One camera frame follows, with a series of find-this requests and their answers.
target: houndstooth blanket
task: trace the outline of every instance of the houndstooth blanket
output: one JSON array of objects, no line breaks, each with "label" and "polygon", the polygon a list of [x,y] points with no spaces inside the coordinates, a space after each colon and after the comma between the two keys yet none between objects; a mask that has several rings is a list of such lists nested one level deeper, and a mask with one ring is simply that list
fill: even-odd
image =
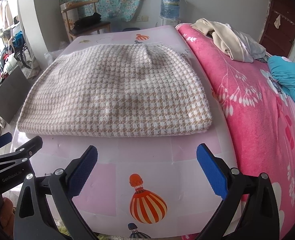
[{"label": "houndstooth blanket", "polygon": [[31,88],[17,128],[46,135],[165,136],[212,116],[187,58],[162,44],[97,45],[59,57]]}]

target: wall socket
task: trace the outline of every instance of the wall socket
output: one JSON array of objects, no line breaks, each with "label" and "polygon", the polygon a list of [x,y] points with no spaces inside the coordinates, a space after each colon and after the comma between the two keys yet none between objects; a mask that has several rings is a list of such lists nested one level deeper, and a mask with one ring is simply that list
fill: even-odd
[{"label": "wall socket", "polygon": [[146,15],[142,16],[142,21],[143,22],[148,22],[148,16],[146,16]]}]

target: door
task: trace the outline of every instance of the door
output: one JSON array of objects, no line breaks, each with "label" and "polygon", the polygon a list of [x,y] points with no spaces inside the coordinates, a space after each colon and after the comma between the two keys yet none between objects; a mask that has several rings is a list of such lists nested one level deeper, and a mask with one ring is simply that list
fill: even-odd
[{"label": "door", "polygon": [[289,55],[295,39],[295,5],[292,0],[271,0],[270,11],[260,40],[272,55]]}]

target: chair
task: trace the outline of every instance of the chair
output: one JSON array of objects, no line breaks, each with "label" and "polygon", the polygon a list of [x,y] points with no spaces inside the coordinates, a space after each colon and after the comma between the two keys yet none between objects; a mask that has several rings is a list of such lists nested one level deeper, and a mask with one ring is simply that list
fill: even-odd
[{"label": "chair", "polygon": [[94,12],[96,12],[96,6],[95,3],[97,3],[99,0],[92,0],[92,1],[85,1],[85,2],[78,2],[78,3],[74,3],[71,6],[69,6],[68,8],[64,9],[63,11],[61,11],[61,14],[63,16],[63,14],[65,14],[65,18],[66,18],[66,23],[67,23],[67,27],[68,27],[68,36],[69,36],[69,40],[73,41],[75,38],[77,38],[78,36],[83,36],[86,34],[90,34],[94,31],[97,31],[98,34],[100,34],[100,30],[101,29],[107,29],[108,32],[110,32],[110,22],[108,21],[100,21],[98,23],[95,23],[87,28],[83,28],[81,30],[75,30],[72,29],[70,27],[69,24],[69,17],[68,17],[68,11],[72,10],[72,9],[77,9],[80,8],[82,6],[88,5],[88,4],[92,4],[93,3],[93,10]]}]

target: metal bolt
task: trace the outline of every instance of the metal bolt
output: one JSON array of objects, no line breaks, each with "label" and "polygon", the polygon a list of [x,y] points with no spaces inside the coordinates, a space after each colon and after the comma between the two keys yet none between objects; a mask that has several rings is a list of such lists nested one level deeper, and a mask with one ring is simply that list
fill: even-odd
[{"label": "metal bolt", "polygon": [[232,174],[234,174],[234,175],[239,175],[239,174],[240,174],[240,171],[239,171],[237,168],[232,168],[232,169],[231,169],[231,172],[232,172]]},{"label": "metal bolt", "polygon": [[61,174],[63,173],[63,171],[64,171],[64,170],[62,170],[62,169],[57,169],[57,170],[54,172],[54,174],[59,176],[59,175],[61,175]]},{"label": "metal bolt", "polygon": [[27,179],[32,179],[32,178],[33,178],[33,174],[32,174],[32,173],[28,174],[28,175],[26,176],[26,178],[27,178]]},{"label": "metal bolt", "polygon": [[261,174],[261,177],[262,177],[263,179],[268,179],[268,175],[267,175],[266,173],[262,173],[262,174]]}]

